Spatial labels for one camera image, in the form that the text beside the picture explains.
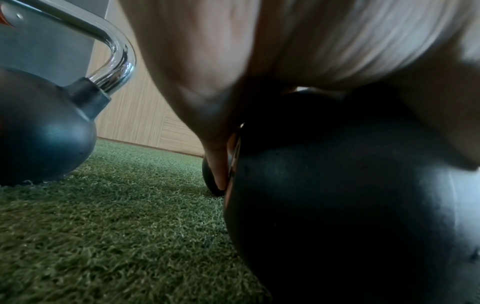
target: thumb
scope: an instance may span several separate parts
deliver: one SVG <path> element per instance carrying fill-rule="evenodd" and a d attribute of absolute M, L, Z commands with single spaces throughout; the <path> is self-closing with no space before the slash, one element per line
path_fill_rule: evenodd
<path fill-rule="evenodd" d="M 224 191 L 227 188 L 229 174 L 227 143 L 215 146 L 204 143 L 203 148 L 216 186 L 219 190 Z"/>

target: silver metal handle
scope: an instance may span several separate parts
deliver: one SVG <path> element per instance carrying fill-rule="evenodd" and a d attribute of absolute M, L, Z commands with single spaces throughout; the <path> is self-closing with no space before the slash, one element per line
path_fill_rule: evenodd
<path fill-rule="evenodd" d="M 4 1 L 60 21 L 108 45 L 109 61 L 88 76 L 105 93 L 112 95 L 132 77 L 137 64 L 135 51 L 127 37 L 107 20 L 65 0 Z"/>

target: artificial grass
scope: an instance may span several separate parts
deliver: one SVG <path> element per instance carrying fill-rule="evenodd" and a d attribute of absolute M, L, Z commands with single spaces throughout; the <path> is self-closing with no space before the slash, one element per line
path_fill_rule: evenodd
<path fill-rule="evenodd" d="M 256 303 L 202 160 L 98 141 L 59 182 L 0 187 L 1 303 Z"/>

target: human hand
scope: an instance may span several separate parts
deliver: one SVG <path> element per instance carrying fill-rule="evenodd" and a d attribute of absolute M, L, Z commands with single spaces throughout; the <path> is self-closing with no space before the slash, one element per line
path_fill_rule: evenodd
<path fill-rule="evenodd" d="M 477 0 L 120 3 L 152 79 L 200 138 L 219 189 L 228 140 L 245 115 L 297 86 L 348 91 L 388 82 L 480 163 Z"/>

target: gym equipment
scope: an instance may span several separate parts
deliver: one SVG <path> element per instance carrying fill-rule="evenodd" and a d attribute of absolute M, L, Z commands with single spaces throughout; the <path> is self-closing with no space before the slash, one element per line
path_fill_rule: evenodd
<path fill-rule="evenodd" d="M 64 0 L 9 0 L 107 44 L 111 57 L 88 77 L 56 84 L 0 69 L 0 185 L 53 181 L 92 153 L 94 119 L 133 75 L 136 55 L 125 35 L 103 18 Z"/>
<path fill-rule="evenodd" d="M 232 164 L 232 156 L 228 155 L 228 165 L 231 166 Z M 206 187 L 210 190 L 210 192 L 215 196 L 222 196 L 225 191 L 220 190 L 215 183 L 215 178 L 212 173 L 212 170 L 209 167 L 209 163 L 207 162 L 207 158 L 203 157 L 203 161 L 201 163 L 201 173 L 203 175 L 203 180 L 205 182 Z"/>
<path fill-rule="evenodd" d="M 265 102 L 240 130 L 224 219 L 280 302 L 477 302 L 478 168 L 382 86 Z"/>

